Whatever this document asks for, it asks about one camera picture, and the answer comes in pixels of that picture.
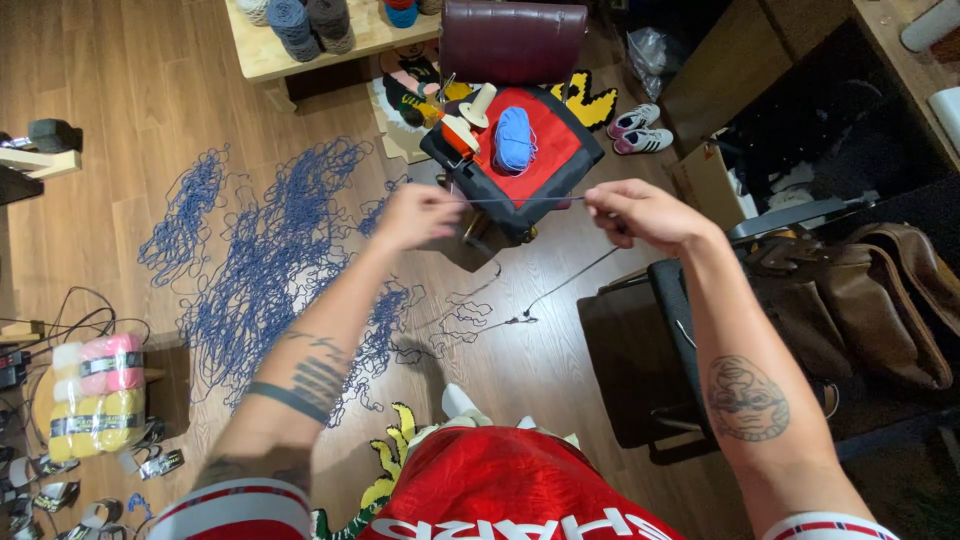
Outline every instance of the wooden floor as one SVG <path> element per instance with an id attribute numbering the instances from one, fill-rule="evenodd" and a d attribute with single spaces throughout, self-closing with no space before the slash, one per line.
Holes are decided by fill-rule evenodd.
<path id="1" fill-rule="evenodd" d="M 623 112 L 636 104 L 627 91 L 635 83 L 611 50 L 600 32 L 591 32 L 582 64 L 593 70 L 594 88 L 621 89 L 617 109 Z M 162 219 L 166 192 L 179 172 L 208 148 L 229 143 L 228 170 L 250 174 L 262 193 L 279 162 L 315 143 L 339 135 L 370 141 L 373 154 L 354 173 L 354 189 L 342 194 L 353 211 L 360 202 L 382 196 L 385 180 L 407 172 L 402 160 L 384 157 L 362 85 L 305 100 L 297 114 L 268 110 L 240 74 L 222 0 L 0 0 L 0 51 L 0 128 L 20 135 L 32 119 L 58 117 L 83 128 L 85 135 L 82 172 L 56 178 L 43 197 L 7 208 L 10 254 L 3 261 L 3 280 L 12 284 L 13 297 L 4 301 L 13 303 L 21 317 L 51 321 L 67 289 L 84 285 L 107 296 L 121 317 L 145 319 L 155 350 L 175 351 L 179 297 L 169 288 L 151 288 L 150 272 L 136 262 L 137 249 Z M 671 188 L 663 166 L 676 160 L 672 150 L 620 157 L 602 133 L 596 136 L 607 156 L 575 193 L 628 177 Z M 417 174 L 416 167 L 411 172 Z M 208 217 L 215 233 L 228 210 Z M 503 275 L 476 299 L 493 306 L 492 322 L 518 314 L 609 249 L 580 206 L 552 212 L 538 229 L 533 243 L 497 256 Z M 213 255 L 222 257 L 225 246 L 214 240 Z M 439 364 L 391 365 L 374 381 L 372 394 L 384 404 L 408 404 L 426 423 L 439 415 L 434 404 L 443 380 L 457 382 L 494 421 L 512 424 L 530 414 L 556 433 L 576 432 L 605 479 L 683 534 L 749 537 L 739 493 L 721 455 L 652 465 L 646 449 L 619 448 L 603 407 L 577 300 L 659 257 L 652 249 L 618 252 L 540 303 L 537 324 L 484 332 L 473 344 L 451 347 Z M 469 272 L 443 253 L 415 252 L 404 256 L 396 273 L 426 287 L 427 300 L 411 314 L 409 327 L 416 329 L 443 313 L 449 292 L 486 282 L 493 265 Z M 66 307 L 64 320 L 77 320 L 97 306 L 79 296 Z M 122 328 L 137 330 L 137 325 Z M 422 342 L 432 331 L 409 331 L 404 338 Z M 643 362 L 642 349 L 636 354 Z M 169 357 L 179 369 L 189 361 L 185 355 Z M 183 392 L 153 394 L 152 400 L 163 400 L 165 407 L 187 412 Z M 382 474 L 368 441 L 384 438 L 384 429 L 396 422 L 387 410 L 370 412 L 353 403 L 344 424 L 321 437 L 314 503 L 330 512 L 335 527 L 356 511 L 363 490 Z M 58 529 L 75 525 L 87 503 L 104 497 L 125 502 L 139 492 L 158 512 L 185 494 L 229 411 L 212 395 L 188 414 L 186 433 L 164 443 L 183 449 L 184 467 L 142 482 L 125 476 L 110 455 L 86 459 L 69 475 L 82 479 L 81 497 L 72 509 L 55 515 Z M 645 414 L 636 411 L 638 417 Z M 38 519 L 52 538 L 50 524 Z M 132 526 L 140 521 L 142 510 L 123 520 Z"/>

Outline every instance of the brown leather bag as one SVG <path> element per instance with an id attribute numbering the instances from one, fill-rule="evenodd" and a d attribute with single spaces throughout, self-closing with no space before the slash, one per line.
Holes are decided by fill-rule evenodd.
<path id="1" fill-rule="evenodd" d="M 960 336 L 960 282 L 920 230 L 869 225 L 832 248 L 803 231 L 771 240 L 745 263 L 757 297 L 813 377 L 843 380 L 868 370 L 950 387 L 936 336 Z"/>

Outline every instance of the sneaker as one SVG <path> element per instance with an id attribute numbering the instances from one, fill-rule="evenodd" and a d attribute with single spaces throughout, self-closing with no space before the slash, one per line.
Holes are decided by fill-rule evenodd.
<path id="1" fill-rule="evenodd" d="M 607 135 L 610 138 L 619 138 L 632 130 L 642 130 L 660 118 L 660 107 L 652 103 L 638 105 L 616 117 L 616 120 L 607 126 Z"/>
<path id="2" fill-rule="evenodd" d="M 633 130 L 613 142 L 617 154 L 652 154 L 673 143 L 670 130 Z"/>

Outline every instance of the red cloth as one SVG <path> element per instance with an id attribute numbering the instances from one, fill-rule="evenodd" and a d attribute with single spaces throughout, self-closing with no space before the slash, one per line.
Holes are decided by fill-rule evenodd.
<path id="1" fill-rule="evenodd" d="M 490 427 L 447 428 L 426 437 L 404 465 L 390 502 L 357 540 L 615 536 L 681 538 L 614 491 L 564 441 Z"/>
<path id="2" fill-rule="evenodd" d="M 493 155 L 496 153 L 494 144 L 496 122 L 500 119 L 500 113 L 508 107 L 521 107 L 527 111 L 530 127 L 537 136 L 539 148 L 536 158 L 530 162 L 530 168 L 518 177 L 504 174 L 493 166 Z M 567 128 L 559 116 L 521 88 L 507 88 L 497 94 L 487 108 L 487 118 L 490 119 L 490 127 L 477 137 L 480 143 L 480 157 L 483 160 L 480 169 L 510 199 L 532 197 L 581 146 L 580 139 Z M 514 205 L 520 208 L 523 203 L 514 202 Z"/>

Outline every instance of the wooden shelf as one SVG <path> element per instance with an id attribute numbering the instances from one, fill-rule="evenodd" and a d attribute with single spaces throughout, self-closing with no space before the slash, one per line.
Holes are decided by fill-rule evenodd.
<path id="1" fill-rule="evenodd" d="M 419 15 L 410 28 L 396 28 L 387 21 L 383 2 L 379 0 L 348 0 L 350 24 L 356 36 L 356 46 L 343 55 L 323 53 L 308 62 L 290 58 L 280 40 L 269 26 L 253 26 L 240 12 L 236 0 L 227 2 L 233 42 L 240 59 L 244 77 L 252 83 L 278 79 L 294 73 L 309 71 L 341 61 L 363 58 L 382 51 L 437 36 L 440 15 Z"/>

